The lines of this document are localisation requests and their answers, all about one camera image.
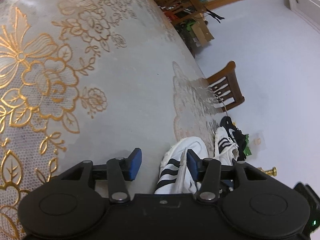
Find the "black nike shoe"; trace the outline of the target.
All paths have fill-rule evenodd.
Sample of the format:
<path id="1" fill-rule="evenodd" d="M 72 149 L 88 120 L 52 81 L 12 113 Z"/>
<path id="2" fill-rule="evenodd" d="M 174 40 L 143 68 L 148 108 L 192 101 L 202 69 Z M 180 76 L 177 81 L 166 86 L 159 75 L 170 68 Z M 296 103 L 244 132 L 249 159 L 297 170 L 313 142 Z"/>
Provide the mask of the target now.
<path id="1" fill-rule="evenodd" d="M 239 156 L 237 160 L 245 161 L 245 148 L 247 146 L 246 136 L 242 133 L 240 129 L 238 129 L 235 125 L 233 125 L 232 120 L 229 116 L 224 116 L 220 121 L 220 126 L 223 127 L 228 136 L 237 143 Z"/>

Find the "red gold trophy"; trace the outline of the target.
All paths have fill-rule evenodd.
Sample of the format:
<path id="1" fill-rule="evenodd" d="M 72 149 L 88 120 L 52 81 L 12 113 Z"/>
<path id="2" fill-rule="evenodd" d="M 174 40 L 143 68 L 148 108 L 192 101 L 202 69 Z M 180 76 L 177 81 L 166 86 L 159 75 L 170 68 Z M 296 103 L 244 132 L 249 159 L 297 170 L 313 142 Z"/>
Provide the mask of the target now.
<path id="1" fill-rule="evenodd" d="M 272 167 L 269 170 L 264 170 L 262 167 L 258 167 L 258 170 L 260 170 L 261 172 L 263 172 L 269 176 L 273 176 L 273 177 L 277 176 L 277 168 L 276 167 Z"/>

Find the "cardboard box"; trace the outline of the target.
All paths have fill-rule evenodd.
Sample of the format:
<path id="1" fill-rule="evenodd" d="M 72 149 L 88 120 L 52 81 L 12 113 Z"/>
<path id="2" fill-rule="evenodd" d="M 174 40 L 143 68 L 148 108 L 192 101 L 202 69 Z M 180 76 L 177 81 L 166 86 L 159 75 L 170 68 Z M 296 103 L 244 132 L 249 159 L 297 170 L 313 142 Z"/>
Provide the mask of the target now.
<path id="1" fill-rule="evenodd" d="M 202 47 L 214 39 L 204 21 L 196 21 L 191 28 Z"/>

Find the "white black-striped sneaker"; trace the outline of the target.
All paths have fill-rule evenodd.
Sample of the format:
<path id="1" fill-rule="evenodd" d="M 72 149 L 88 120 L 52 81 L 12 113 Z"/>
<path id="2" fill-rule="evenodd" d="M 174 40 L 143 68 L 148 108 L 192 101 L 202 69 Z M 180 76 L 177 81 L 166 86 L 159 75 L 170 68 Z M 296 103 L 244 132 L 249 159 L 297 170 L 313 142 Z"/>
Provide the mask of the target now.
<path id="1" fill-rule="evenodd" d="M 195 194 L 196 183 L 187 168 L 187 150 L 193 150 L 200 159 L 209 156 L 203 140 L 199 137 L 187 137 L 168 150 L 159 169 L 159 180 L 155 194 Z"/>

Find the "wooden chair by wall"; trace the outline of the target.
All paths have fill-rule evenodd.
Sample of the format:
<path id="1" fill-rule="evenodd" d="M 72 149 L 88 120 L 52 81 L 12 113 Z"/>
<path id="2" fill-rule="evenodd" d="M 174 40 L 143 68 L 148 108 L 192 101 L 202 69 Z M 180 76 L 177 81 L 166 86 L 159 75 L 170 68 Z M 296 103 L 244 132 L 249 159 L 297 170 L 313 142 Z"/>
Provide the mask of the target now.
<path id="1" fill-rule="evenodd" d="M 217 104 L 225 113 L 245 101 L 236 77 L 235 68 L 235 62 L 229 61 L 222 70 L 206 78 L 209 87 L 217 98 Z"/>

